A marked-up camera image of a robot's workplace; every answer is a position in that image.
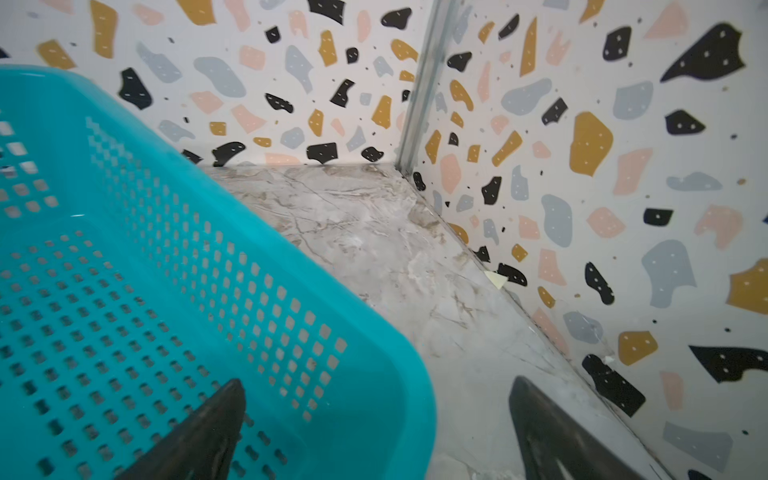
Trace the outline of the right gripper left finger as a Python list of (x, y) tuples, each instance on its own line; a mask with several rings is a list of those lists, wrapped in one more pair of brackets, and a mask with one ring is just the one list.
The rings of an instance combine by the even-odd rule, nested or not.
[(120, 479), (225, 479), (246, 408), (240, 380), (222, 386)]

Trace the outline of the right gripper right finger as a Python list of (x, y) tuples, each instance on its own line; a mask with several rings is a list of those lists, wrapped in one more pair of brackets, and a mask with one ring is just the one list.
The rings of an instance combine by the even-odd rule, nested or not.
[(640, 475), (529, 379), (508, 399), (527, 479), (638, 479)]

